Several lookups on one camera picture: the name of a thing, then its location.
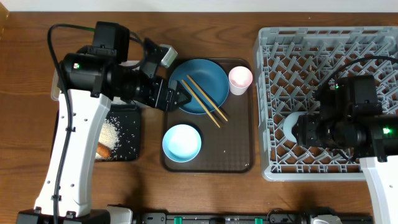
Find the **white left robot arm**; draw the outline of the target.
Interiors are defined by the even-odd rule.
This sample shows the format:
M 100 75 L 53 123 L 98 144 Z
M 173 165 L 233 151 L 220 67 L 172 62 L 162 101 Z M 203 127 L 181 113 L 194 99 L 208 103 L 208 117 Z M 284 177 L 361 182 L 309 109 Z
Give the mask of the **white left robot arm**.
M 35 205 L 18 223 L 134 223 L 130 208 L 93 209 L 91 182 L 101 128 L 114 98 L 173 111 L 191 97 L 178 81 L 157 76 L 177 58 L 165 44 L 127 27 L 97 22 L 93 42 L 55 60 L 58 123 L 50 165 Z

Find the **light blue plastic cup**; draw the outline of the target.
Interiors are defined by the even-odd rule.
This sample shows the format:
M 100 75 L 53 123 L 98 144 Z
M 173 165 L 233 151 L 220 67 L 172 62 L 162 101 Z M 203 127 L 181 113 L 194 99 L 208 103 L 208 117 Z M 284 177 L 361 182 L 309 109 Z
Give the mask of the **light blue plastic cup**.
M 306 114 L 306 112 L 293 112 L 285 118 L 282 130 L 283 130 L 284 136 L 290 142 L 294 142 L 294 143 L 297 142 L 297 139 L 293 134 L 293 127 L 296 125 L 299 116 L 304 115 L 304 114 Z

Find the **pink plastic cup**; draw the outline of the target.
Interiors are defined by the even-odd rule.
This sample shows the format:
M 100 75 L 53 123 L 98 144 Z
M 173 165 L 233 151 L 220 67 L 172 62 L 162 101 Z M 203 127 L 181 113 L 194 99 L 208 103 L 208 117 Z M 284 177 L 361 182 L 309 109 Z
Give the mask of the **pink plastic cup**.
M 253 76 L 247 67 L 237 66 L 234 67 L 228 74 L 229 90 L 234 95 L 243 95 L 250 84 L 252 83 Z

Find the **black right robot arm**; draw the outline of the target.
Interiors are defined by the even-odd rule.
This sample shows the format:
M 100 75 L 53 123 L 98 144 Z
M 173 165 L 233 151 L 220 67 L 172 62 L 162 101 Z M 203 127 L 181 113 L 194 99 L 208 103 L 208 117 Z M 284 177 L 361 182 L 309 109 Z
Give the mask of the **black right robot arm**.
M 375 223 L 397 223 L 397 116 L 383 114 L 371 75 L 339 78 L 334 89 L 315 93 L 317 114 L 294 112 L 285 119 L 289 141 L 305 147 L 353 149 L 373 206 Z

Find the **orange carrot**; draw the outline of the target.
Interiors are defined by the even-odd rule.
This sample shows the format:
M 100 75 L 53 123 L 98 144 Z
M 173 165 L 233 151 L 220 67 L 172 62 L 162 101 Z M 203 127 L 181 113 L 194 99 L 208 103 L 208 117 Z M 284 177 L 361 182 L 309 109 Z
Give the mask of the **orange carrot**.
M 96 153 L 105 159 L 111 157 L 110 149 L 101 143 L 98 143 Z

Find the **light blue bowl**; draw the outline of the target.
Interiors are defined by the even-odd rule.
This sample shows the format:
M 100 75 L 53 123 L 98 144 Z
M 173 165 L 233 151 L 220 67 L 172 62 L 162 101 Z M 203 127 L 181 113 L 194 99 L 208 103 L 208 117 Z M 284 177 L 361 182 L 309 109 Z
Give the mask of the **light blue bowl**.
M 200 152 L 200 133 L 187 124 L 172 126 L 162 139 L 164 154 L 172 161 L 184 163 L 193 160 Z

